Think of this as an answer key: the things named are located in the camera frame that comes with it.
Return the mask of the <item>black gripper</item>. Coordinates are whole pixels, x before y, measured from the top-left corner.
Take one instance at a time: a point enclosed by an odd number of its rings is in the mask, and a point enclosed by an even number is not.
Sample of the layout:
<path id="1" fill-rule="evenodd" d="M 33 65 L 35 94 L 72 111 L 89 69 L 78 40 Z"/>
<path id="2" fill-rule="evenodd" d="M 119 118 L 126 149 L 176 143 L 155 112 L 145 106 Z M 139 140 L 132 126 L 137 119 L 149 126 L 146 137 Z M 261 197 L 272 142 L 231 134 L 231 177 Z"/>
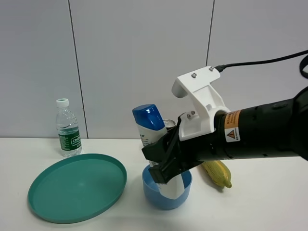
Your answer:
<path id="1" fill-rule="evenodd" d="M 181 141 L 180 125 L 183 121 L 183 117 L 178 117 L 176 127 L 167 130 L 166 134 L 158 134 L 153 130 L 154 140 L 142 148 L 145 159 L 150 165 L 156 165 L 151 170 L 156 183 L 166 184 L 204 161 L 218 159 L 218 132 Z"/>

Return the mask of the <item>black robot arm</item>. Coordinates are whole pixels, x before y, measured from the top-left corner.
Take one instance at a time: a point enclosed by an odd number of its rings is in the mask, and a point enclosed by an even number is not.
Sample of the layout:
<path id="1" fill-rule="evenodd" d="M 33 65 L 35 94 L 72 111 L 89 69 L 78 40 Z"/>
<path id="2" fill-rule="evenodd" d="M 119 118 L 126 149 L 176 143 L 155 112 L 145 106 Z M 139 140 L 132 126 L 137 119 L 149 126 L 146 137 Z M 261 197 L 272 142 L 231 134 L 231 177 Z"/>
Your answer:
<path id="1" fill-rule="evenodd" d="M 150 174 L 167 183 L 204 161 L 249 158 L 308 157 L 308 91 L 294 98 L 230 113 L 217 113 L 214 132 L 181 141 L 179 127 L 143 147 L 156 162 Z"/>

